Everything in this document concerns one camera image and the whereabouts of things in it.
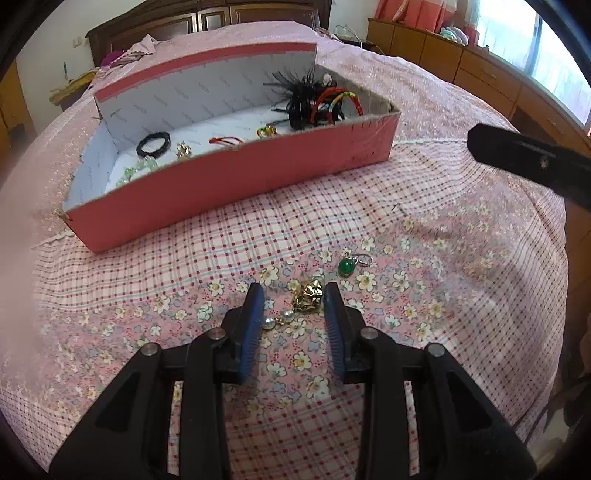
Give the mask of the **green bead pendant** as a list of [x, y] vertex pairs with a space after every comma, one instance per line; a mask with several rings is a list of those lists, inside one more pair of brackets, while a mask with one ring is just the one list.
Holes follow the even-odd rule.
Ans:
[[373, 257], [367, 253], [349, 253], [342, 255], [338, 264], [338, 273], [342, 278], [349, 278], [356, 268], [369, 268], [373, 264]]

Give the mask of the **dark wooden headboard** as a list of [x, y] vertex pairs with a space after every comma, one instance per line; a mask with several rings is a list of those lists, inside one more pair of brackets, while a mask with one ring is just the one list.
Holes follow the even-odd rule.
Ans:
[[249, 22], [295, 21], [312, 29], [329, 27], [332, 2], [300, 1], [144, 1], [87, 33], [94, 65], [124, 51], [148, 34], [157, 40]]

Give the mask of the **small gold charm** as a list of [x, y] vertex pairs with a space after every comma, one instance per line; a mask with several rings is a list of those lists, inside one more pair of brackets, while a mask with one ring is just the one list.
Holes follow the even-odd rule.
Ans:
[[188, 159], [192, 156], [192, 149], [190, 145], [185, 142], [179, 142], [176, 145], [176, 157], [178, 160]]

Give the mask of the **pink floral curtain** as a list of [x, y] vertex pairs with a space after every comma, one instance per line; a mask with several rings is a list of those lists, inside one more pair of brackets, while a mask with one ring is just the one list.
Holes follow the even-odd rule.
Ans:
[[381, 0], [374, 17], [438, 33], [443, 27], [475, 27], [478, 1], [457, 0]]

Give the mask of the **black feather hair clip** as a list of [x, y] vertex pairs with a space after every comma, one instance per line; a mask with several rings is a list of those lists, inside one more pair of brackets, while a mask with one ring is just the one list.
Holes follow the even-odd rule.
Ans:
[[330, 74], [318, 78], [315, 69], [308, 70], [304, 76], [277, 71], [273, 73], [273, 80], [264, 86], [280, 96], [284, 106], [275, 107], [273, 111], [287, 114], [291, 129], [301, 131], [329, 122], [329, 105], [337, 94], [329, 93], [324, 99], [321, 96], [329, 88], [338, 86]]

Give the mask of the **window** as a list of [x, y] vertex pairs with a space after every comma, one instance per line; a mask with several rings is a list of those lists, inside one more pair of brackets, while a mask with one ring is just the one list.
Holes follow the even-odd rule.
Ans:
[[557, 34], [525, 1], [483, 0], [478, 45], [509, 62], [590, 125], [590, 84]]

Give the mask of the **pink cardboard box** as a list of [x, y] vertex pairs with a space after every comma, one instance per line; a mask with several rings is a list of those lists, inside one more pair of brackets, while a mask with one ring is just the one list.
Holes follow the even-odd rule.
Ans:
[[[296, 131], [273, 73], [315, 69], [338, 86], [327, 124]], [[318, 65], [317, 47], [273, 42], [169, 60], [98, 89], [99, 124], [62, 204], [95, 252], [238, 200], [385, 161], [401, 116], [390, 100]], [[192, 156], [178, 160], [185, 142]]]

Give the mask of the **bedside table with yellow cloth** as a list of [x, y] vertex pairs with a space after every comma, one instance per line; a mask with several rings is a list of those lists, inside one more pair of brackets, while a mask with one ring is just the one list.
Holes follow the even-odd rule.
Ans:
[[97, 69], [91, 69], [78, 78], [70, 80], [66, 86], [52, 90], [49, 97], [50, 103], [60, 107], [62, 111], [67, 110], [89, 88], [97, 72]]

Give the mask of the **pink floral bedspread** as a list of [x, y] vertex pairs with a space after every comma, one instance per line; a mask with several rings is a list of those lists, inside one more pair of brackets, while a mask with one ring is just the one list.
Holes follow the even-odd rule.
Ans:
[[[314, 42], [322, 66], [402, 112], [390, 158], [228, 205], [100, 255], [58, 211], [98, 124], [80, 99], [32, 143], [1, 189], [1, 410], [48, 466], [71, 429], [137, 349], [173, 347], [221, 323], [259, 282], [266, 311], [287, 312], [311, 278], [399, 343], [442, 343], [525, 435], [550, 394], [568, 290], [563, 200], [476, 163], [478, 123], [507, 119], [404, 60], [290, 22], [243, 24], [163, 42], [100, 71], [102, 87], [208, 49]], [[373, 263], [339, 279], [346, 253]]]

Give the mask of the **pink clothes on bed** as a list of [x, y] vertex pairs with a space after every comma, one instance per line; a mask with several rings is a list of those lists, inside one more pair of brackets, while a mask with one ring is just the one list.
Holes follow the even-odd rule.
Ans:
[[125, 51], [114, 51], [105, 56], [100, 67], [117, 67], [136, 62], [144, 56], [155, 53], [159, 41], [146, 34], [139, 42], [134, 43]]

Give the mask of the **plush toys on cabinet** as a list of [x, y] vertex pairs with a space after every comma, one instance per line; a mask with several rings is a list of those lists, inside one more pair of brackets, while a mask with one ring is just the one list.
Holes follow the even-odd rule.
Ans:
[[444, 38], [462, 46], [468, 46], [470, 43], [470, 39], [467, 34], [455, 26], [442, 27], [439, 34]]

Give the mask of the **wooden drawer cabinet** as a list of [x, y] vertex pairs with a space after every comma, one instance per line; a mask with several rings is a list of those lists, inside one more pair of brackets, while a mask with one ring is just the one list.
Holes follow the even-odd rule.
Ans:
[[524, 133], [590, 153], [590, 138], [574, 116], [538, 82], [480, 47], [464, 47], [429, 31], [370, 18], [367, 39], [378, 50], [421, 66], [472, 93]]

